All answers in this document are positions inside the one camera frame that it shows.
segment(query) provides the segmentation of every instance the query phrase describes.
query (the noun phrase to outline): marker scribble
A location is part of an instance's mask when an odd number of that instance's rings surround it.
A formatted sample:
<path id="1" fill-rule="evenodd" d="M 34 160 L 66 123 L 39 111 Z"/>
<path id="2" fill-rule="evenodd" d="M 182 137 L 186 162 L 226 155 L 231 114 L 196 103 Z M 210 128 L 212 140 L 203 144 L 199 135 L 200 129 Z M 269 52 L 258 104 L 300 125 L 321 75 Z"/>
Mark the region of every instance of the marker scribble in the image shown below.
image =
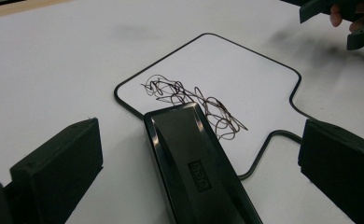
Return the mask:
<path id="1" fill-rule="evenodd" d="M 208 122 L 215 127 L 218 140 L 232 140 L 241 129 L 248 130 L 217 98 L 205 98 L 197 87 L 194 91 L 188 91 L 180 81 L 172 81 L 161 75 L 154 75 L 146 84 L 141 85 L 149 96 L 156 96 L 158 101 L 173 105 L 192 102 L 200 104 Z"/>

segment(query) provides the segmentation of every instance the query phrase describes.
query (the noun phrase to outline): person's hand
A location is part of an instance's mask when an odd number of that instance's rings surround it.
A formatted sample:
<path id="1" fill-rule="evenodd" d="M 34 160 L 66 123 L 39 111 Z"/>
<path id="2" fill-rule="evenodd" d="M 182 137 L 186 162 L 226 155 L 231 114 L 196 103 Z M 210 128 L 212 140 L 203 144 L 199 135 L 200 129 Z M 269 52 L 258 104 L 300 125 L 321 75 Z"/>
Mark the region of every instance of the person's hand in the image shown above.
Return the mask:
<path id="1" fill-rule="evenodd" d="M 364 2 L 357 4 L 356 13 L 358 14 L 364 14 Z M 330 9 L 330 22 L 334 27 L 339 26 L 342 24 L 343 18 L 341 14 L 340 7 L 338 5 L 332 6 Z M 355 30 L 360 29 L 362 26 L 364 26 L 364 16 L 360 18 L 357 21 L 354 21 L 350 25 L 350 31 L 351 33 Z"/>

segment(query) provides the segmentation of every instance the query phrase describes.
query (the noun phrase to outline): whiteboard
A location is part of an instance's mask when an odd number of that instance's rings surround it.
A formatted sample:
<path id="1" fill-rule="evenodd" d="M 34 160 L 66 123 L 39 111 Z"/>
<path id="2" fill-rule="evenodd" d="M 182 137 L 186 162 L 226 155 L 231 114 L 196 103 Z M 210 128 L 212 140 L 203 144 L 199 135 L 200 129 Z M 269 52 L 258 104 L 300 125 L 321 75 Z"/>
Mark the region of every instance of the whiteboard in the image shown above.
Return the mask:
<path id="1" fill-rule="evenodd" d="M 120 83 L 115 89 L 118 102 L 137 117 L 172 106 L 147 94 L 143 84 L 156 80 L 156 75 L 182 83 L 185 90 L 197 87 L 204 97 L 215 97 L 246 126 L 232 140 L 219 139 L 238 175 L 250 168 L 272 131 L 302 136 L 307 115 L 291 101 L 301 75 L 221 36 L 200 35 Z"/>

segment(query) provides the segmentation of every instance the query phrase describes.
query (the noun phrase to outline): white table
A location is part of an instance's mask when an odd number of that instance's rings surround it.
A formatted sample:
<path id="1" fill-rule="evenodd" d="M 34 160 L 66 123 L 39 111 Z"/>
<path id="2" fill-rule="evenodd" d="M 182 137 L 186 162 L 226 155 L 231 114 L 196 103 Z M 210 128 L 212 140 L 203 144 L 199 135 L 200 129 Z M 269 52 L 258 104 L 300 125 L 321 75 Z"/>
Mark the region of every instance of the white table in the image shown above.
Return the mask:
<path id="1" fill-rule="evenodd" d="M 142 122 L 113 90 L 192 38 L 211 32 L 298 70 L 295 105 L 364 138 L 364 49 L 346 51 L 348 22 L 299 24 L 275 1 L 69 1 L 0 17 L 0 182 L 67 125 L 100 121 L 104 170 L 68 223 L 169 223 Z M 345 223 L 275 138 L 243 182 L 264 223 Z"/>

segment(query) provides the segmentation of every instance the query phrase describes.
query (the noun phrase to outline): white surface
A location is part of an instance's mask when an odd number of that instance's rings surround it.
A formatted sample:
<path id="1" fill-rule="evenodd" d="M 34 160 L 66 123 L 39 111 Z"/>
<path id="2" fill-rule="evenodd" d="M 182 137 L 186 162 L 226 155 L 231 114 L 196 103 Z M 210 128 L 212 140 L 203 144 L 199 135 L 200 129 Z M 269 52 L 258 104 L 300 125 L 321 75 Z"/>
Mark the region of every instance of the white surface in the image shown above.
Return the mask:
<path id="1" fill-rule="evenodd" d="M 238 175 L 252 165 L 272 131 L 302 136 L 307 118 L 289 103 L 299 75 L 218 36 L 200 36 L 122 85 L 118 96 L 141 114 L 172 106 L 148 95 L 142 86 L 155 80 L 154 75 L 179 81 L 191 92 L 198 87 L 204 98 L 217 98 L 246 126 L 248 131 L 241 130 L 234 139 L 219 141 Z"/>
<path id="2" fill-rule="evenodd" d="M 168 223 L 143 125 L 113 90 L 205 32 L 295 68 L 296 106 L 364 137 L 364 49 L 345 50 L 348 22 L 300 25 L 298 10 L 275 0 L 80 0 L 0 18 L 0 182 L 58 131 L 97 117 L 105 168 L 68 223 Z M 243 182 L 264 223 L 345 223 L 300 174 L 298 151 L 277 138 Z"/>

